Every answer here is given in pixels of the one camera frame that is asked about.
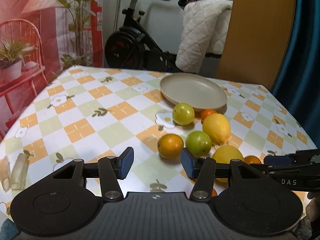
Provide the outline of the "red printed backdrop cloth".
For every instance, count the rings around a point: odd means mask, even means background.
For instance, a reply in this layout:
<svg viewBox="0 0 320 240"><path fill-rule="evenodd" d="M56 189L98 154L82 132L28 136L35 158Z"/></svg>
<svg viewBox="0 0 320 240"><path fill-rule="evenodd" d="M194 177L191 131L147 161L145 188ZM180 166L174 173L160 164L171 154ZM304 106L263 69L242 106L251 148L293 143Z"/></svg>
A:
<svg viewBox="0 0 320 240"><path fill-rule="evenodd" d="M1 0L1 136L63 70L103 66L103 0Z"/></svg>

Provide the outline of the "small orange tangerine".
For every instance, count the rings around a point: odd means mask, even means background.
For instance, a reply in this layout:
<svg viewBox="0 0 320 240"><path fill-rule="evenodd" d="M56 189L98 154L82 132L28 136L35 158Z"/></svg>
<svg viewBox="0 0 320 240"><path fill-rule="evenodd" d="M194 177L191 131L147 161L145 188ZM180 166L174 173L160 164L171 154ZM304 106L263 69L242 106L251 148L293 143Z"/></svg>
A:
<svg viewBox="0 0 320 240"><path fill-rule="evenodd" d="M249 155L249 156L244 157L244 162L249 165L250 164L261 164L261 160L254 155Z"/></svg>

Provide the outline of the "green apple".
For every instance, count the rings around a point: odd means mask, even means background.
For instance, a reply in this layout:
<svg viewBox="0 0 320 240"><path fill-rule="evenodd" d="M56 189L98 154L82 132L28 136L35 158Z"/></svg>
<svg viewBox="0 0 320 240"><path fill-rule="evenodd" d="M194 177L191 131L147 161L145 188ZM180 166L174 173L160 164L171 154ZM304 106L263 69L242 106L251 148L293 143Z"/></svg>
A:
<svg viewBox="0 0 320 240"><path fill-rule="evenodd" d="M195 157L207 156L212 148L212 140L208 134L202 131L193 131L187 136L185 147Z"/></svg>

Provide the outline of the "dark orange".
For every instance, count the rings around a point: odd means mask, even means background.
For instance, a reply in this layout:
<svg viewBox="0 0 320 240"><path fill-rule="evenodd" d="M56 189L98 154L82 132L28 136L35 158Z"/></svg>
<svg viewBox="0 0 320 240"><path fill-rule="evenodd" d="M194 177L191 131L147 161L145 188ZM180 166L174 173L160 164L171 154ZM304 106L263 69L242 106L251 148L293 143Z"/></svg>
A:
<svg viewBox="0 0 320 240"><path fill-rule="evenodd" d="M166 134L157 142L159 155L166 160L176 159L183 148L183 139L176 134Z"/></svg>

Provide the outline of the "yellow-green apple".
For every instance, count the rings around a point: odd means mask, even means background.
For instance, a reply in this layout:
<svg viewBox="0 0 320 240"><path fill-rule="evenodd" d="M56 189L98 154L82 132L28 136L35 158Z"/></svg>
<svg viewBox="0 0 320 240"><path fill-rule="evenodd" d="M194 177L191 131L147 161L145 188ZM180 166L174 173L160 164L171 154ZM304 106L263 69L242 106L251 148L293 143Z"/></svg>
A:
<svg viewBox="0 0 320 240"><path fill-rule="evenodd" d="M178 125L185 126L191 124L195 118L195 111L187 103L178 103L172 111L174 122Z"/></svg>

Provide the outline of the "checkered floral tablecloth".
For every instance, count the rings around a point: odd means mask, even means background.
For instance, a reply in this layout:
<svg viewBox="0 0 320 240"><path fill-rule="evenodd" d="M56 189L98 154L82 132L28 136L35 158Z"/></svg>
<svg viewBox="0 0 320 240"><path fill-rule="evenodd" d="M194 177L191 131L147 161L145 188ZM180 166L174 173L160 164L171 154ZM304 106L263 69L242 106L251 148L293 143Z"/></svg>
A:
<svg viewBox="0 0 320 240"><path fill-rule="evenodd" d="M173 106L159 84L164 74L141 70L75 66L62 73L27 107L1 142L1 211L9 214L23 189L74 159L95 163L131 146L133 166L120 181L124 193L189 193L178 160L165 161L158 140L169 133L185 139L202 128L172 119ZM217 80L227 95L223 115L231 125L228 141L243 156L264 159L315 148L306 131L262 85Z"/></svg>

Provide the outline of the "black exercise bike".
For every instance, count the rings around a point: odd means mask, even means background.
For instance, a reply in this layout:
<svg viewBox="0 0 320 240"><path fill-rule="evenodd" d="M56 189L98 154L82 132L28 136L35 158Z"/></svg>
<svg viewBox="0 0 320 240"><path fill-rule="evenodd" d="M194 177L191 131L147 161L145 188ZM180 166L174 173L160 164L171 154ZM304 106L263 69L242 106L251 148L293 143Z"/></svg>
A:
<svg viewBox="0 0 320 240"><path fill-rule="evenodd" d="M140 21L145 12L140 10L134 16L138 0L131 0L128 8L122 10L125 16L123 26L117 29L119 9L116 9L113 34L107 39L104 53L110 68L151 70L179 73L173 54L161 50Z"/></svg>

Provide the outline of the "beige round plate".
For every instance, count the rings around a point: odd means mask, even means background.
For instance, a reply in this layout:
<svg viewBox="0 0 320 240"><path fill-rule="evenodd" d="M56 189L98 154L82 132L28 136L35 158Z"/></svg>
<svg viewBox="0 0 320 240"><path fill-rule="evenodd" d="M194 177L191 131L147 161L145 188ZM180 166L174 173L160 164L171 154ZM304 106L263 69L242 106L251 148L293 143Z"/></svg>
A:
<svg viewBox="0 0 320 240"><path fill-rule="evenodd" d="M227 95L219 85L196 74L168 75L161 79L159 87L172 104L186 103L197 112L221 109L227 103Z"/></svg>

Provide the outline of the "wooden board panel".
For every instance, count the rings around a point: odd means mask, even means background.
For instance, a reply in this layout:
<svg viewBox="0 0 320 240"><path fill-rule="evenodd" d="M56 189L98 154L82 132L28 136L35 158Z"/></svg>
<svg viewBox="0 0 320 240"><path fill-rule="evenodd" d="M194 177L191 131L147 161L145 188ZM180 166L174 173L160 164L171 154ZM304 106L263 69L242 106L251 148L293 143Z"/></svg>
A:
<svg viewBox="0 0 320 240"><path fill-rule="evenodd" d="M233 0L217 78L271 89L284 59L296 0Z"/></svg>

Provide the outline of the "white quilted blanket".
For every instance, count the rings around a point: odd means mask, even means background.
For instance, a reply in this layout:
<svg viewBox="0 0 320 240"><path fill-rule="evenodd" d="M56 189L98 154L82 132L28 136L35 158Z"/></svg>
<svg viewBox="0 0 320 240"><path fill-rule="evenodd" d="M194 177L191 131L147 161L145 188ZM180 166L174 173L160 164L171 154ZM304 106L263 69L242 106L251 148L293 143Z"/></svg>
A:
<svg viewBox="0 0 320 240"><path fill-rule="evenodd" d="M231 0L197 0L184 7L176 66L199 73L207 54L221 56L231 18Z"/></svg>

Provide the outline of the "teal curtain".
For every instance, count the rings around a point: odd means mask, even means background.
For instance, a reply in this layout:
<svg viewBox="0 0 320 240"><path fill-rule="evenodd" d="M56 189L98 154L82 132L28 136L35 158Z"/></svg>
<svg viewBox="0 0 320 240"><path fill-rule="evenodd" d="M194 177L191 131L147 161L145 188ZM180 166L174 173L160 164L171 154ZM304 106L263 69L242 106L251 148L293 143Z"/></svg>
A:
<svg viewBox="0 0 320 240"><path fill-rule="evenodd" d="M289 45L272 94L319 146L319 0L296 0Z"/></svg>

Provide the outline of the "large yellow lemon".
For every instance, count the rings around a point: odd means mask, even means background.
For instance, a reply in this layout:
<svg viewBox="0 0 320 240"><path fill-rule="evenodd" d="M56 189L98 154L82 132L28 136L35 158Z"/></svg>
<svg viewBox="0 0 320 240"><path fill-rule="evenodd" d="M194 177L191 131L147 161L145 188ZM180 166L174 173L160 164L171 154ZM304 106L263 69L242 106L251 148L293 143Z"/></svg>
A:
<svg viewBox="0 0 320 240"><path fill-rule="evenodd" d="M231 136L229 121L220 113L207 116L202 123L202 130L209 135L213 145L223 145Z"/></svg>

